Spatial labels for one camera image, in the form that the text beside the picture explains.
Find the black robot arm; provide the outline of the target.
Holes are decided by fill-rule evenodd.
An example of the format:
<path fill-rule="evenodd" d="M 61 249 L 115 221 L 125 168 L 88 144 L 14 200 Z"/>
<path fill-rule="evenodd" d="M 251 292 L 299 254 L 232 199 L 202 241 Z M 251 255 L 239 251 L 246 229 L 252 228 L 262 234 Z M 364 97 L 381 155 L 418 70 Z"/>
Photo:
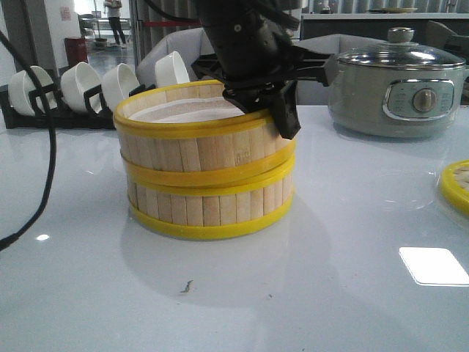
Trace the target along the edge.
<path fill-rule="evenodd" d="M 195 74 L 224 84 L 223 97 L 244 113 L 267 109 L 278 132 L 293 139 L 300 130 L 299 80 L 328 87 L 338 68 L 333 54 L 294 45 L 288 35 L 300 21 L 277 1 L 195 1 L 196 21 L 214 50 L 192 65 Z"/>

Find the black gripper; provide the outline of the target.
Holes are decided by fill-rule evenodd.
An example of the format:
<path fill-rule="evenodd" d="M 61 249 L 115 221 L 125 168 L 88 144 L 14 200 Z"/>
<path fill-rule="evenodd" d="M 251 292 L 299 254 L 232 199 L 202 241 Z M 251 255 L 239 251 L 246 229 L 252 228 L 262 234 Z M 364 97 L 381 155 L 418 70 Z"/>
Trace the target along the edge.
<path fill-rule="evenodd" d="M 224 97 L 244 112 L 270 104 L 280 135 L 294 139 L 300 130 L 296 80 L 330 85 L 334 56 L 293 45 L 283 28 L 260 14 L 202 14 L 199 19 L 214 53 L 191 65 L 197 78 L 222 82 Z"/>

